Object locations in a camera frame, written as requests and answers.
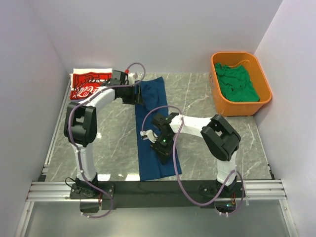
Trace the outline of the dark blue t-shirt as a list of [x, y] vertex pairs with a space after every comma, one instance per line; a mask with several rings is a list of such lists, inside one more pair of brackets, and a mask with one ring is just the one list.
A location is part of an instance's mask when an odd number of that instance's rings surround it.
[[166, 107], [148, 115], [148, 112], [152, 109], [167, 105], [163, 77], [142, 81], [140, 87], [144, 104], [135, 105], [140, 180], [149, 181], [174, 176], [173, 157], [170, 156], [166, 163], [162, 164], [156, 152], [151, 148], [150, 140], [143, 140], [140, 135], [142, 126], [144, 126], [146, 130], [151, 129], [156, 135], [160, 135], [160, 131], [152, 125], [152, 119], [156, 114], [162, 114], [164, 117], [168, 115], [168, 108]]

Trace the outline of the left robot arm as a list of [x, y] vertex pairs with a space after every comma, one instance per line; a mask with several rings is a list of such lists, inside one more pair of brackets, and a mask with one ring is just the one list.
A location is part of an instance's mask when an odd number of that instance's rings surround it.
[[98, 174], [93, 161], [93, 142], [97, 136], [97, 112], [120, 98], [124, 104], [142, 104], [141, 88], [137, 75], [129, 78], [129, 69], [114, 70], [110, 79], [101, 84], [96, 92], [80, 102], [71, 102], [67, 107], [64, 135], [74, 150], [77, 175], [75, 192], [94, 198], [105, 191], [99, 188]]

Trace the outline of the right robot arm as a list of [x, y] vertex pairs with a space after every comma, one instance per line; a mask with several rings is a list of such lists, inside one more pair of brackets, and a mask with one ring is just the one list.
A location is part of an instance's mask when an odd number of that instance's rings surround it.
[[156, 114], [152, 125], [158, 129], [141, 131], [142, 139], [150, 140], [151, 148], [161, 163], [171, 159], [174, 137], [177, 132], [203, 138], [211, 154], [217, 159], [217, 193], [228, 197], [235, 189], [237, 175], [230, 172], [236, 168], [236, 155], [241, 136], [221, 115], [211, 118], [196, 118], [171, 113], [168, 116]]

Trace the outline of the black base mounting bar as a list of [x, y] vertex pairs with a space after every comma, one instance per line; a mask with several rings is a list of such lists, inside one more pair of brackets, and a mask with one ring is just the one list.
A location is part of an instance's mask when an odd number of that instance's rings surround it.
[[[100, 192], [79, 181], [72, 184], [70, 199], [84, 202], [100, 200]], [[215, 197], [221, 185], [215, 180], [184, 180], [182, 184], [189, 196], [196, 202], [205, 203]], [[177, 181], [99, 181], [96, 185], [113, 198], [114, 209], [117, 208], [153, 208], [153, 207], [189, 207], [194, 206], [183, 194]], [[224, 190], [216, 201], [227, 201], [242, 197], [241, 182], [236, 183], [231, 193]], [[102, 194], [101, 208], [111, 207], [111, 200]]]

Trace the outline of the orange plastic bin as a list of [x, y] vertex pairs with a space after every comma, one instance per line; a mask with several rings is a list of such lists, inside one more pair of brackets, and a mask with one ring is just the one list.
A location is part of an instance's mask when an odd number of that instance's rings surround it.
[[[221, 63], [230, 67], [244, 66], [250, 80], [259, 95], [258, 102], [232, 102], [221, 92], [219, 80], [215, 72], [215, 64]], [[209, 83], [216, 112], [226, 117], [252, 116], [272, 99], [272, 92], [257, 58], [242, 51], [216, 52], [210, 59]]]

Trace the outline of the green t-shirt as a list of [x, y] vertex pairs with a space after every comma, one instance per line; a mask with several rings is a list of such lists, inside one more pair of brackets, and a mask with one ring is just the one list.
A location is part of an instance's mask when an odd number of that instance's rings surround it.
[[216, 63], [214, 65], [222, 95], [232, 102], [259, 102], [248, 71], [243, 65], [229, 67]]

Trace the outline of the aluminium extrusion rail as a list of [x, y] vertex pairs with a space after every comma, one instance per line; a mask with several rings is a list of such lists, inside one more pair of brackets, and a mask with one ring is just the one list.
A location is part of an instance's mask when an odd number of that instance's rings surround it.
[[73, 150], [63, 134], [64, 99], [48, 157], [45, 179], [33, 182], [21, 219], [20, 237], [295, 237], [283, 184], [274, 179], [253, 117], [229, 117], [241, 135], [237, 169], [246, 193], [242, 207], [219, 215], [182, 193], [175, 177], [141, 182], [134, 108], [114, 102], [101, 111], [93, 146], [100, 180], [113, 184], [114, 209], [106, 217], [79, 213], [64, 178], [76, 172]]

